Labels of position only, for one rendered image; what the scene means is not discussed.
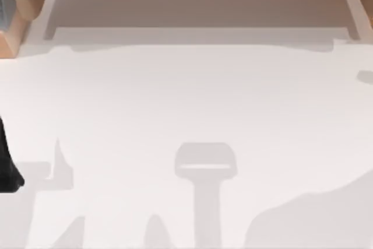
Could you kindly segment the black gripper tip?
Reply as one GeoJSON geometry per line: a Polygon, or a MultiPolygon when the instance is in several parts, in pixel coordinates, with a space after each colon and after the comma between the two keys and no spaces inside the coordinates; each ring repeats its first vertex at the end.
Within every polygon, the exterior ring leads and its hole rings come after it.
{"type": "Polygon", "coordinates": [[[24,184],[25,180],[10,155],[3,120],[0,117],[0,193],[14,193],[24,184]]]}

